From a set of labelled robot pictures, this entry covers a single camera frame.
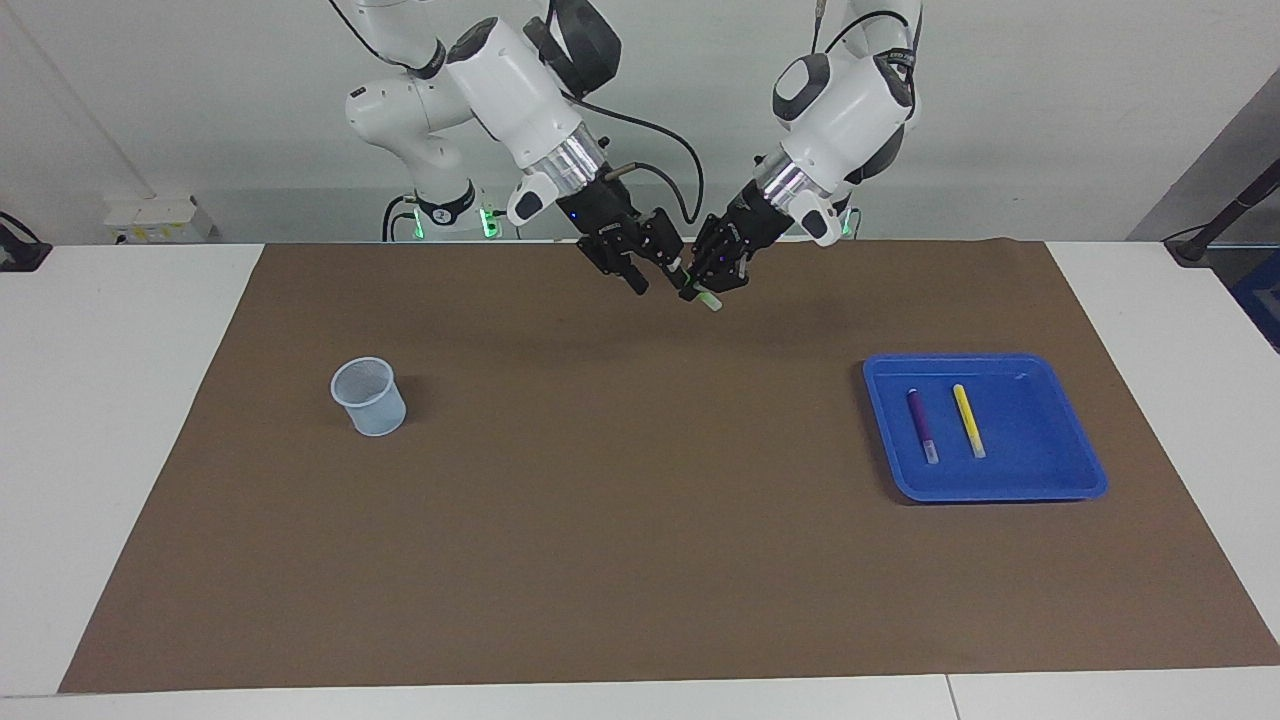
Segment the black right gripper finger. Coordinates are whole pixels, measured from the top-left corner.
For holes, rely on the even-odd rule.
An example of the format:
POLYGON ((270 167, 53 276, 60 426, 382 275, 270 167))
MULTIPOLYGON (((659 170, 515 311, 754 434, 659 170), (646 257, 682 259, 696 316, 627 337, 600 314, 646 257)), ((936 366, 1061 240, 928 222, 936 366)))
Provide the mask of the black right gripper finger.
POLYGON ((684 240, 663 208, 640 220, 640 255, 655 264, 672 286, 687 286, 689 273, 684 269, 684 240))
POLYGON ((621 278, 636 296, 645 295, 649 282, 635 266, 627 249, 616 237, 590 234, 580 238, 580 252, 603 274, 621 278))

